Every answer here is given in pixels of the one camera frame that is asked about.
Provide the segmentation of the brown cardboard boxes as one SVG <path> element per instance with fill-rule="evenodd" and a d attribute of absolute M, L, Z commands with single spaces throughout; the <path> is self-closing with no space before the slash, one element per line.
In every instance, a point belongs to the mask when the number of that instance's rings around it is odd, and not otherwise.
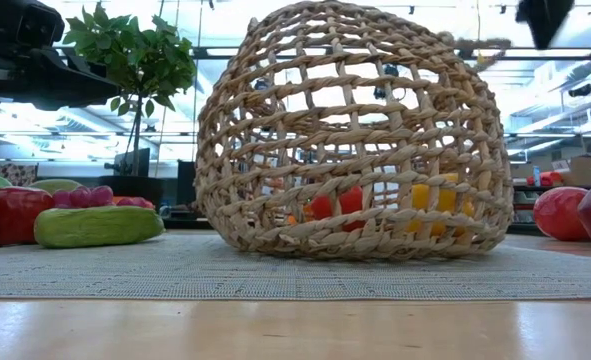
<path fill-rule="evenodd" d="M 591 186 L 591 153 L 559 161 L 556 172 L 561 174 L 565 185 Z"/>

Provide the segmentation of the red plastic bin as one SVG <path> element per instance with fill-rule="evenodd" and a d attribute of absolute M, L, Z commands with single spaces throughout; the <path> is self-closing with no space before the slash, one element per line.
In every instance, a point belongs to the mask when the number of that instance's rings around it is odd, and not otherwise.
<path fill-rule="evenodd" d="M 526 183 L 528 186 L 556 187 L 562 186 L 564 184 L 564 180 L 559 172 L 548 171 L 540 173 L 538 180 L 535 179 L 534 175 L 527 177 Z"/>

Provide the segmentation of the black background monitor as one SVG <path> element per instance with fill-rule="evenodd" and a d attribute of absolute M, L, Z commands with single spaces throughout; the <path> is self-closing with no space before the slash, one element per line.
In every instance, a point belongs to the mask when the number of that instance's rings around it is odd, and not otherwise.
<path fill-rule="evenodd" d="M 190 205 L 196 200 L 194 181 L 196 165 L 194 162 L 179 161 L 177 174 L 177 203 Z"/>
<path fill-rule="evenodd" d="M 147 177 L 149 175 L 149 162 L 150 149 L 141 148 L 137 151 L 116 155 L 112 162 L 104 164 L 104 168 L 112 170 L 115 175 Z"/>

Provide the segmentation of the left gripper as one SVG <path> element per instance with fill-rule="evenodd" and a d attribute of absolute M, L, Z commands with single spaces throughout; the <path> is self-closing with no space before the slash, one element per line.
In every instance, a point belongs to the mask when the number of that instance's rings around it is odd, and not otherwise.
<path fill-rule="evenodd" d="M 55 50 L 20 44 L 16 34 L 21 7 L 22 0 L 0 0 L 0 97 L 21 76 L 32 50 L 39 50 L 34 54 L 38 65 L 34 75 L 36 108 L 55 111 L 101 105 L 120 94 L 119 86 L 108 79 L 105 65 L 71 53 L 66 53 L 63 61 Z"/>

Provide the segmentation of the glossy red apple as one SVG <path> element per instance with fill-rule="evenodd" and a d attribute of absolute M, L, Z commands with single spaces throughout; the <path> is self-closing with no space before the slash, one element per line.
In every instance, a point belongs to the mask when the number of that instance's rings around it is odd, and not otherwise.
<path fill-rule="evenodd" d="M 579 187 L 557 187 L 544 192 L 533 207 L 539 230 L 559 241 L 588 240 L 589 235 L 578 214 L 578 205 L 587 193 L 586 189 Z"/>

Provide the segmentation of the purple grape bunch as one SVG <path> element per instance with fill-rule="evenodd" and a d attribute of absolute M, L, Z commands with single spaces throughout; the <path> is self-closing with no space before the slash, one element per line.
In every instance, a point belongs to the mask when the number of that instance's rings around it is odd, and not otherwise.
<path fill-rule="evenodd" d="M 147 209 L 154 209 L 155 205 L 142 197 L 128 197 L 122 199 L 119 203 L 113 203 L 113 197 L 116 196 L 109 186 L 98 186 L 89 189 L 84 186 L 68 193 L 58 191 L 52 195 L 54 205 L 57 208 L 91 208 L 103 206 L 136 206 Z"/>

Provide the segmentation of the green cucumber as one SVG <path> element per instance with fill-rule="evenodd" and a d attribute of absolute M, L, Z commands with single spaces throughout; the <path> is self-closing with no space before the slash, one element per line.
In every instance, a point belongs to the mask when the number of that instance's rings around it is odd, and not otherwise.
<path fill-rule="evenodd" d="M 53 208 L 37 216 L 33 232 L 43 247 L 69 249 L 135 244 L 161 235 L 165 226 L 154 210 L 136 206 Z"/>

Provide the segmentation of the yellow bell pepper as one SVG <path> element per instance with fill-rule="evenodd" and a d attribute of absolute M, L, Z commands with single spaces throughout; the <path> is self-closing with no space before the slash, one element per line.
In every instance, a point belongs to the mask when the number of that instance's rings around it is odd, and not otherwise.
<path fill-rule="evenodd" d="M 444 177 L 451 182 L 458 181 L 458 175 L 456 173 L 447 173 L 444 174 Z M 417 184 L 412 187 L 412 206 L 415 209 L 428 209 L 429 204 L 429 187 L 423 184 Z M 440 212 L 451 212 L 455 211 L 456 205 L 456 196 L 457 193 L 453 190 L 439 190 L 439 199 L 437 210 Z M 465 198 L 463 204 L 463 211 L 464 213 L 472 217 L 474 215 L 475 209 L 468 197 Z M 408 232 L 418 232 L 422 227 L 422 224 L 419 220 L 413 220 L 407 226 L 406 230 Z M 446 225 L 443 222 L 435 222 L 431 228 L 431 235 L 432 236 L 441 236 L 446 231 Z"/>

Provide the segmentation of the storage shelf with bins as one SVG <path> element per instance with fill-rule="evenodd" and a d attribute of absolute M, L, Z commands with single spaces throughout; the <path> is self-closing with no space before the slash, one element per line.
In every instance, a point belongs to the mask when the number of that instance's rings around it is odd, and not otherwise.
<path fill-rule="evenodd" d="M 513 197 L 514 215 L 508 232 L 524 235 L 541 235 L 534 220 L 534 204 L 545 191 L 543 187 L 515 186 Z"/>

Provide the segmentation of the grey woven placemat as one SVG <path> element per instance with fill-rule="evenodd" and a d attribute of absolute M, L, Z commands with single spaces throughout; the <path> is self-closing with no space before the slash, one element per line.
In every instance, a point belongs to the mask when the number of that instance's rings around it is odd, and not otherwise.
<path fill-rule="evenodd" d="M 591 257 L 501 244 L 459 259 L 295 259 L 239 252 L 212 233 L 168 233 L 124 246 L 2 247 L 0 298 L 589 299 Z"/>

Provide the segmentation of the small red apple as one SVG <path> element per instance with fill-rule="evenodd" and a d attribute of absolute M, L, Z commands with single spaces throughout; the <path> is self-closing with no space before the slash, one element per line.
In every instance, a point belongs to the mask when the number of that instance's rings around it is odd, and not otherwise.
<path fill-rule="evenodd" d="M 41 189 L 0 188 L 0 247 L 35 244 L 34 222 L 37 216 L 54 207 L 52 196 Z"/>

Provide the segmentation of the woven wicker basket with handles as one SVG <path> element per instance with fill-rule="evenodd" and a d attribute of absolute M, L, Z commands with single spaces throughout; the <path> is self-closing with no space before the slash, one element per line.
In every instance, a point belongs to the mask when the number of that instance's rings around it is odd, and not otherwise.
<path fill-rule="evenodd" d="M 198 118 L 202 213 L 228 245 L 277 256 L 406 260 L 493 249 L 513 218 L 513 187 L 500 112 L 480 76 L 494 59 L 462 58 L 482 47 L 336 0 L 252 20 Z M 429 187 L 427 210 L 412 206 L 417 184 Z M 355 186 L 363 209 L 342 214 L 339 196 Z M 437 210 L 440 189 L 457 193 L 453 213 Z M 306 222 L 304 205 L 321 195 L 333 216 Z M 342 230 L 357 220 L 363 228 Z M 413 220 L 418 232 L 406 230 Z M 446 225 L 441 236 L 431 235 L 435 222 Z"/>

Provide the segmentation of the green pear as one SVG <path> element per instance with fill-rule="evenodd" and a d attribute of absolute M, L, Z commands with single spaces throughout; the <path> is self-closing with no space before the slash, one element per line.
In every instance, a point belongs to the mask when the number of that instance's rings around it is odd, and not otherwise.
<path fill-rule="evenodd" d="M 30 184 L 29 188 L 41 189 L 54 195 L 58 191 L 70 193 L 80 186 L 79 182 L 70 179 L 44 179 Z"/>

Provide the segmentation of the green potted plant black pot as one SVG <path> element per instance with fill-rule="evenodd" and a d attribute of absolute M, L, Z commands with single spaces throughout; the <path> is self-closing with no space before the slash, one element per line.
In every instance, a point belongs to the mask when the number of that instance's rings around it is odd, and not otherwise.
<path fill-rule="evenodd" d="M 173 111 L 171 98 L 192 87 L 196 66 L 191 57 L 192 43 L 181 37 L 175 26 L 158 15 L 154 27 L 142 30 L 134 15 L 109 17 L 97 3 L 93 12 L 68 18 L 69 31 L 63 43 L 89 62 L 105 65 L 108 79 L 120 88 L 110 101 L 110 110 L 118 116 L 134 113 L 126 152 L 141 149 L 142 121 L 157 108 Z M 117 196 L 142 197 L 161 206 L 163 182 L 143 176 L 104 176 Z"/>

